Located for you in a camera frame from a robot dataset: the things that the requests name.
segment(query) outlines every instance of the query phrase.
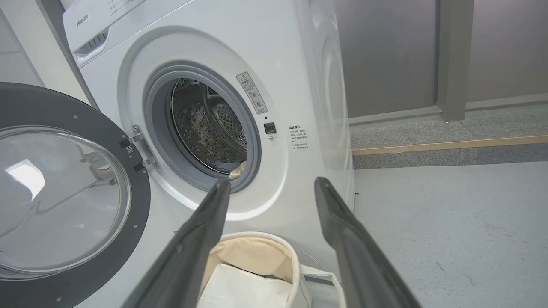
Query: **sticker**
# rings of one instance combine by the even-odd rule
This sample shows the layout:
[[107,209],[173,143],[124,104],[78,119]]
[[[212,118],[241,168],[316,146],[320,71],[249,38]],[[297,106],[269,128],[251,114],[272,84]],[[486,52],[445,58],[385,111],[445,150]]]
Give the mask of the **sticker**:
[[238,82],[242,85],[242,88],[246,91],[247,96],[251,100],[253,107],[255,107],[255,112],[261,114],[267,112],[265,101],[262,100],[262,96],[259,93],[259,90],[255,86],[255,83],[251,79],[251,76],[247,72],[236,76]]
[[289,140],[293,150],[308,149],[308,134],[306,129],[300,125],[289,127]]

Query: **hisense logo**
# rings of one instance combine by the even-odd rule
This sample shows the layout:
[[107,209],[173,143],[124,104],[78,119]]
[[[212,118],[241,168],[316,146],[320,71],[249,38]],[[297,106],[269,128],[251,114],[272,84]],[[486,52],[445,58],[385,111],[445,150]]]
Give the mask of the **hisense logo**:
[[78,20],[78,21],[76,22],[76,26],[79,26],[79,25],[80,25],[81,23],[83,23],[87,18],[88,18],[87,15],[84,16],[84,17],[82,17],[82,19],[80,19],[80,20]]

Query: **metal hinge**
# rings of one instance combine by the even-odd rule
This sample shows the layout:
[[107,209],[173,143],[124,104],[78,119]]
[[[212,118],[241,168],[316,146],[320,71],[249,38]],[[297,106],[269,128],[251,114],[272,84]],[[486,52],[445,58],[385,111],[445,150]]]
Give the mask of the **metal hinge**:
[[139,125],[137,124],[133,125],[133,132],[135,133],[133,137],[129,137],[128,139],[125,139],[122,142],[120,142],[120,145],[126,149],[128,149],[128,147],[131,147],[132,144],[135,144],[137,142],[139,142],[139,144],[141,145],[142,156],[146,158],[141,163],[133,166],[133,169],[135,169],[135,171],[140,171],[150,165],[153,165],[154,168],[158,168],[158,163],[156,162],[156,159],[152,155],[149,144],[146,141],[144,134],[141,132],[141,128],[139,127]]

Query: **washing machine door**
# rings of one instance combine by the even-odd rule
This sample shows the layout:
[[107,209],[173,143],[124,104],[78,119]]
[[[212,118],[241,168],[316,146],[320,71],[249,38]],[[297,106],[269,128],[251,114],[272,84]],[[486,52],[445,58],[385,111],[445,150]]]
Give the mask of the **washing machine door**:
[[1,306],[74,307],[141,238],[147,170],[125,132],[77,99],[0,83],[0,106]]

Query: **washing machine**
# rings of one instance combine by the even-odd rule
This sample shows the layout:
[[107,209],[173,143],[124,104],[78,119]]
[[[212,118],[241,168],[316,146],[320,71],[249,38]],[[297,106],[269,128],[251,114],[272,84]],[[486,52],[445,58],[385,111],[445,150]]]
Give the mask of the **washing machine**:
[[8,306],[120,306],[223,177],[224,233],[275,234],[338,272],[313,191],[324,176],[353,207],[331,0],[79,0],[63,18],[100,112],[0,87]]

